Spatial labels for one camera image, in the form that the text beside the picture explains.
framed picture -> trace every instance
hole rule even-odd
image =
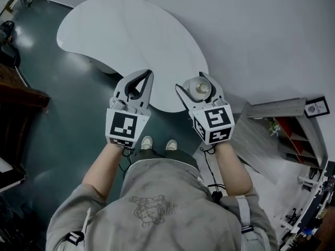
[[[325,97],[313,99],[306,102],[305,114],[308,118],[328,115],[329,113],[330,112]]]

white sneaker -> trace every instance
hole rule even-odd
[[[177,142],[176,142],[175,140],[170,140],[170,141],[167,143],[165,149],[166,149],[167,151],[175,151],[175,150],[177,150],[177,147],[178,147]]]
[[[152,144],[153,144],[152,137],[145,136],[141,143],[141,150],[152,149]]]

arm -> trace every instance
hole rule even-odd
[[[113,184],[122,151],[121,147],[108,143],[83,179],[83,184],[93,186],[105,200]]]
[[[252,190],[253,184],[249,173],[228,142],[216,145],[215,156],[229,196],[245,195]]]
[[[250,224],[264,230],[269,238],[271,250],[278,250],[275,231],[264,210],[260,208],[259,196],[253,188],[250,175],[232,146],[228,142],[221,142],[216,146],[215,154],[228,194],[227,197],[221,198],[220,204],[240,219],[240,207],[235,196],[245,195],[250,209]]]
[[[122,148],[107,144],[94,164],[86,173],[83,182],[61,204],[52,216],[48,231],[46,250],[63,250],[72,246],[65,242],[69,232],[81,231],[91,208],[94,216],[106,205],[117,167],[122,156]]]

white table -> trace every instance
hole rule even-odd
[[[206,60],[173,16],[144,0],[87,0],[63,20],[57,43],[94,58],[123,77],[154,72],[150,104],[167,112],[185,110],[174,86],[208,73]]]

strap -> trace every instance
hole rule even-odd
[[[265,231],[261,228],[258,228],[258,227],[255,227],[254,230],[255,230],[255,232],[257,232],[258,234],[260,234],[262,236],[265,251],[271,251],[270,241],[269,241],[269,238],[268,238],[267,234],[265,233]]]
[[[246,200],[244,195],[236,196],[236,199],[239,203],[242,228],[250,227],[250,209],[248,201]]]
[[[90,218],[91,214],[91,208],[88,209],[87,215],[84,221],[83,229],[81,232],[70,232],[67,234],[65,239],[77,246],[77,250],[84,251],[85,249],[85,234],[86,234],[86,228],[87,228],[87,223],[88,219]]]
[[[251,250],[259,250],[259,243],[257,234],[254,231],[249,231],[242,234],[242,242],[241,242],[241,251],[251,251]]]

